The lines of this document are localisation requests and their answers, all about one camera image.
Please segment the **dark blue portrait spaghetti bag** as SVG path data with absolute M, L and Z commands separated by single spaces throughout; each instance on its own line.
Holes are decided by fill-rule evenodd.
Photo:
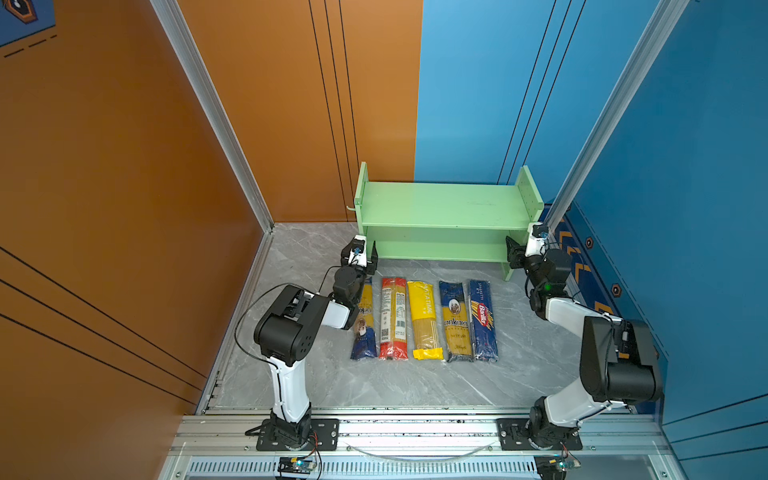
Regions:
M 463 284 L 440 281 L 439 290 L 447 348 L 446 360 L 472 361 L 473 342 Z

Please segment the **blue yellow spaghetti bag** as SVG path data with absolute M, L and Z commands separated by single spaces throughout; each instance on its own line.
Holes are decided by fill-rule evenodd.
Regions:
M 353 324 L 354 341 L 350 358 L 352 360 L 377 358 L 378 353 L 376 332 L 374 328 L 373 287 L 371 278 L 367 278 L 364 282 L 358 309 L 358 315 Z

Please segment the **red white spaghetti bag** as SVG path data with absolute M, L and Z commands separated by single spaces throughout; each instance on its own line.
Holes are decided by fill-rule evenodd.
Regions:
M 379 357 L 407 360 L 406 287 L 404 278 L 382 279 Z

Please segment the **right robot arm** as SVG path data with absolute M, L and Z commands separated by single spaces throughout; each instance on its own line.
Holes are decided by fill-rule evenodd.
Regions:
M 580 340 L 579 375 L 556 394 L 539 398 L 518 432 L 534 449 L 563 447 L 582 424 L 615 407 L 655 402 L 662 372 L 648 325 L 591 309 L 566 292 L 570 257 L 547 246 L 545 233 L 522 245 L 506 238 L 507 260 L 526 275 L 531 310 Z

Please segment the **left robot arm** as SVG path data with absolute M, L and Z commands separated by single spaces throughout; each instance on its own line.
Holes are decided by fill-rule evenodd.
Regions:
M 254 342 L 269 366 L 273 387 L 270 416 L 259 433 L 265 441 L 299 449 L 312 440 L 305 359 L 321 327 L 353 326 L 365 282 L 375 273 L 377 262 L 376 248 L 357 235 L 342 249 L 330 294 L 287 284 L 260 318 Z

